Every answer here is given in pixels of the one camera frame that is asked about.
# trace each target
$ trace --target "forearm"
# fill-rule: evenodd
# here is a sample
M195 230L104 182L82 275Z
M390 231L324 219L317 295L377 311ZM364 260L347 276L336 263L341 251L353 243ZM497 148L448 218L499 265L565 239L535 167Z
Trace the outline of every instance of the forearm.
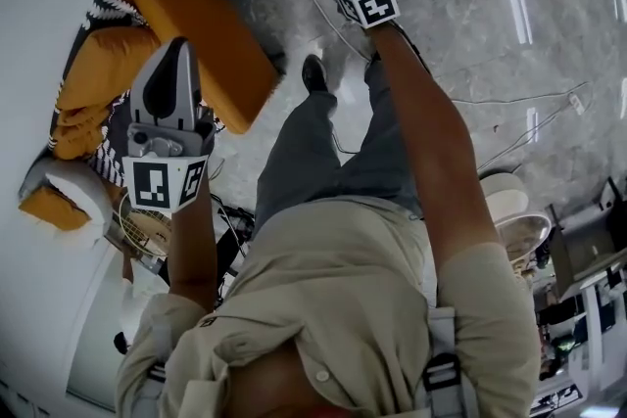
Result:
M216 237L209 181L200 183L196 201L172 217L169 291L211 312L217 290Z
M370 34L390 83L436 265L467 246L498 242L457 108L396 29L382 25Z

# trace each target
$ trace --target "gray marble tile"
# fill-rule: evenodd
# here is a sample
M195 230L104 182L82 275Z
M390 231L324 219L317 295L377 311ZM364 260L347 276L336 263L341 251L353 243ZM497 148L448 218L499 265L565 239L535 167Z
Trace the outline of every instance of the gray marble tile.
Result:
M520 148L492 168L510 170L522 164L517 174L539 207L555 204L561 214L569 214L589 204L608 176L618 179L627 169L627 122L620 118L624 75L619 76L613 69L585 93L579 92L587 106L585 113L578 116L567 108L541 130L538 143ZM545 109L541 118L548 113ZM485 130L475 132L480 162L495 155L526 128L525 120L520 118L500 126L494 137Z
M401 24L437 75L519 46L508 0L411 0L400 7Z
M613 0L525 0L533 43L551 43L616 24Z
M475 102L520 100L564 93L588 82L586 87L578 91L582 102L586 104L597 80L607 75L608 69L618 69L621 54L616 32L594 34L586 37L586 41L581 37L569 41L567 48L563 42L548 47L532 46L480 65L439 75L437 80L453 99ZM608 38L615 44L609 46L610 50L587 51L591 46L601 49ZM458 107L472 131L498 131L513 120L520 120L519 127L525 127L529 108L535 108L542 119L565 103L566 97L554 97L508 105L459 104ZM513 141L515 138L507 136L506 139Z
M485 161L487 154L495 155L529 128L526 116L530 107L538 112L539 121L564 109L540 130L540 141L525 148L532 156L550 155L605 136L620 122L622 79L611 71L580 88L576 94L585 109L581 115L570 106L568 97L500 107L462 107L470 129L482 140L477 149L479 159Z

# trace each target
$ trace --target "shirt button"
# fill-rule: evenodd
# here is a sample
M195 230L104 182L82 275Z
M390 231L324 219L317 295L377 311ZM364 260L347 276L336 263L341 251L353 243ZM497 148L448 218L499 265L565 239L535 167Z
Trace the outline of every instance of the shirt button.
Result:
M328 382L329 374L327 371L318 371L315 373L315 378L321 383Z

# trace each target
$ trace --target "gray pants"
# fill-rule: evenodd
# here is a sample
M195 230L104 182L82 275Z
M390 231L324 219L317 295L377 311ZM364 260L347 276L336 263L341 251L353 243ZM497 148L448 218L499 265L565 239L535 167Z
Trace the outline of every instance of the gray pants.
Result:
M372 121L358 154L340 165L330 115L337 98L314 92L287 117L257 185L255 232L278 212L337 196L369 196L422 211L381 62L365 73Z

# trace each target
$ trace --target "marble floor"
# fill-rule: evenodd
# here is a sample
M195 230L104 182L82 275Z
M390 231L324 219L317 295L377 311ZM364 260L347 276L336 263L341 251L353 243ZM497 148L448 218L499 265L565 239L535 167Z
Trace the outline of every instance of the marble floor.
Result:
M323 55L331 70L340 102L333 122L343 150L360 148L371 112L362 81L363 59L339 39L312 0L232 2L268 51L282 47L289 58L286 77L251 131L245 136L224 131L217 140L212 168L222 160L224 164L213 189L231 204L251 209L257 178L280 126L307 95L300 81L307 54ZM362 32L343 22L332 0L318 2L345 38L369 54ZM458 103L478 167L511 145L522 144L482 173L515 169L534 205L555 204L559 215L588 205L610 175L623 184L627 0L399 2L401 24L452 98L495 102L563 93L512 104ZM566 95L577 86L581 115ZM536 135L525 135L546 120ZM342 161L349 157L340 153Z

